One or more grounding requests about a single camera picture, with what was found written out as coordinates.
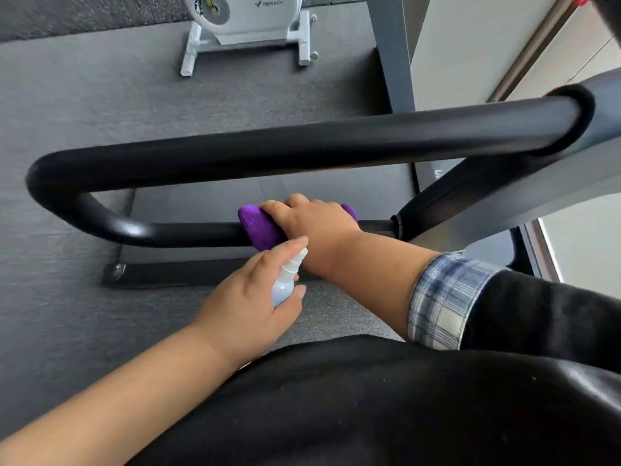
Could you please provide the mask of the person's left hand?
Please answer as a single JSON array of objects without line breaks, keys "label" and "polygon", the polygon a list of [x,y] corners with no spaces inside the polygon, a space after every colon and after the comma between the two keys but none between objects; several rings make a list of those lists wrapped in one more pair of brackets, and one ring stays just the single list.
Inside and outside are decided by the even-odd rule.
[{"label": "person's left hand", "polygon": [[302,237],[257,253],[204,302],[191,326],[229,366],[241,368],[259,358],[291,327],[274,325],[270,296],[280,267],[306,245]]}]

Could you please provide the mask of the person's right hand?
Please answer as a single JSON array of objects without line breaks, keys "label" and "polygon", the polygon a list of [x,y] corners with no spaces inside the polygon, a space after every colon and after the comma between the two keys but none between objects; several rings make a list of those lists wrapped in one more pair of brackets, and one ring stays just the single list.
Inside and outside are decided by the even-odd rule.
[{"label": "person's right hand", "polygon": [[339,244],[361,233],[358,223],[340,204],[310,200],[303,194],[292,194],[284,202],[266,201],[260,209],[290,240],[306,237],[304,265],[323,279],[328,279],[335,266]]}]

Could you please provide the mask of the white spray bottle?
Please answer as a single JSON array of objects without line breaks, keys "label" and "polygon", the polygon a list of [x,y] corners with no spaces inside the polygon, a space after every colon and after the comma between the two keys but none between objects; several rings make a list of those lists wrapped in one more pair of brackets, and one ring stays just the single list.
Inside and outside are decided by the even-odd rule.
[{"label": "white spray bottle", "polygon": [[279,306],[291,296],[296,284],[296,275],[307,254],[308,250],[303,248],[280,267],[278,277],[273,285],[270,296],[274,307]]}]

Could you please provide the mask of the purple cleaning cloth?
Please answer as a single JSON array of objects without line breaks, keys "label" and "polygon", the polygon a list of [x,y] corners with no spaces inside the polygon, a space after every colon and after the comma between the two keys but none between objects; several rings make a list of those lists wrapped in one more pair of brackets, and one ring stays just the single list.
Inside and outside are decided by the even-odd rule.
[{"label": "purple cleaning cloth", "polygon": [[[347,206],[342,207],[358,223],[352,210]],[[256,250],[270,250],[290,240],[275,221],[260,209],[260,206],[243,206],[238,211],[238,217],[243,230]]]}]

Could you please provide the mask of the person's left forearm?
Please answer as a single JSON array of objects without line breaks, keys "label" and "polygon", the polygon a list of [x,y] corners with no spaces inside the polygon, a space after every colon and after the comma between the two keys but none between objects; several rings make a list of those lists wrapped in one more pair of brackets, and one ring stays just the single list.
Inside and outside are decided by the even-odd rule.
[{"label": "person's left forearm", "polygon": [[2,440],[0,466],[124,466],[242,365],[182,329]]}]

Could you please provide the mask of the person's right forearm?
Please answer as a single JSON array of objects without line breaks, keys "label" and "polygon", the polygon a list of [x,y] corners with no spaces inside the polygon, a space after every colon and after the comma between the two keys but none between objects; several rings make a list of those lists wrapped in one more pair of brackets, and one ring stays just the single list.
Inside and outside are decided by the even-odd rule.
[{"label": "person's right forearm", "polygon": [[347,230],[309,239],[305,266],[337,286],[405,340],[416,283],[439,252],[390,237]]}]

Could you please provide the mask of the black machine base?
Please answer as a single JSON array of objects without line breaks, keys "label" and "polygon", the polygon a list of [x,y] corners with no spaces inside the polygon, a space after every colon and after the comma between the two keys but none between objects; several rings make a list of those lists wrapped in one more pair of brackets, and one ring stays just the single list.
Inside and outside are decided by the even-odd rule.
[{"label": "black machine base", "polygon": [[[154,223],[238,223],[246,204],[284,201],[300,193],[311,199],[349,204],[360,220],[393,216],[417,191],[414,166],[305,172],[249,179],[136,189],[129,217]],[[252,247],[148,249],[123,245],[104,269],[110,287],[215,286],[255,254]]]}]

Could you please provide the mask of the person's black jacket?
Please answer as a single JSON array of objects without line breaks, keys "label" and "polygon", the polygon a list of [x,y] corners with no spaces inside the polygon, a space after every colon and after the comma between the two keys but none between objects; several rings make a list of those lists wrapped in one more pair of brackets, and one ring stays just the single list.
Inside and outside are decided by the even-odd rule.
[{"label": "person's black jacket", "polygon": [[502,271],[460,350],[284,347],[128,463],[291,465],[621,466],[621,300]]}]

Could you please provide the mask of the plaid shirt cuff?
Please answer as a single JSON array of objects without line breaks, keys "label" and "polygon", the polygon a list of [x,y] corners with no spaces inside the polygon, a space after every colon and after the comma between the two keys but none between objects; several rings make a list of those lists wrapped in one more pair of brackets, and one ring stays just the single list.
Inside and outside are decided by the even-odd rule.
[{"label": "plaid shirt cuff", "polygon": [[442,253],[419,276],[410,298],[408,339],[433,350],[459,350],[470,313],[504,267]]}]

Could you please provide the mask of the white exercise bike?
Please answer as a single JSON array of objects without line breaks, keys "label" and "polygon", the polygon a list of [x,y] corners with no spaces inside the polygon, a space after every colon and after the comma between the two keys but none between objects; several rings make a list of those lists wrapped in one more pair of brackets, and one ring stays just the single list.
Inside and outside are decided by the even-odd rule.
[{"label": "white exercise bike", "polygon": [[318,58],[311,47],[317,16],[303,0],[183,0],[192,18],[180,74],[193,75],[201,53],[296,45],[298,63]]}]

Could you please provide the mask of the black machine console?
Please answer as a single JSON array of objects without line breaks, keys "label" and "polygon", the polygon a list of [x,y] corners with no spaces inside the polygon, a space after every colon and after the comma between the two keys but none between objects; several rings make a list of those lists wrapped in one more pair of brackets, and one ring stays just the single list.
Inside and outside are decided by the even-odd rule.
[{"label": "black machine console", "polygon": [[621,47],[621,0],[592,0],[605,24]]}]

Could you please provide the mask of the black padded handlebar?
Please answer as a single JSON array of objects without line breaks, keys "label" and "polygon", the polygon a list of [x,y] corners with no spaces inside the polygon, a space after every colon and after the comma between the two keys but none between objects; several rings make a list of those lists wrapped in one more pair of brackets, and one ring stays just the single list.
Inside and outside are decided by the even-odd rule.
[{"label": "black padded handlebar", "polygon": [[435,158],[551,155],[578,140],[594,112],[594,95],[570,85],[525,101],[64,150],[35,161],[26,187],[52,214],[109,242],[245,247],[250,241],[240,224],[139,222],[113,213],[91,192]]}]

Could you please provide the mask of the grey metal post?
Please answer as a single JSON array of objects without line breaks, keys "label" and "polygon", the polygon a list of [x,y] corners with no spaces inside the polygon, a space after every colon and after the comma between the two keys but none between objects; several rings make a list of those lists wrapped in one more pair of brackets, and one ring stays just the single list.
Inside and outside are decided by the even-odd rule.
[{"label": "grey metal post", "polygon": [[393,114],[415,111],[402,0],[366,0]]}]

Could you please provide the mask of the brown window frame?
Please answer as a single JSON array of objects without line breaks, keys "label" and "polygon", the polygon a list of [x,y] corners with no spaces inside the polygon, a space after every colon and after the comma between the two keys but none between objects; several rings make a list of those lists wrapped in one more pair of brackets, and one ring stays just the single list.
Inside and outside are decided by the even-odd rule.
[{"label": "brown window frame", "polygon": [[577,9],[575,0],[555,0],[539,26],[535,29],[516,60],[511,64],[487,102],[508,99],[525,75],[550,45]]}]

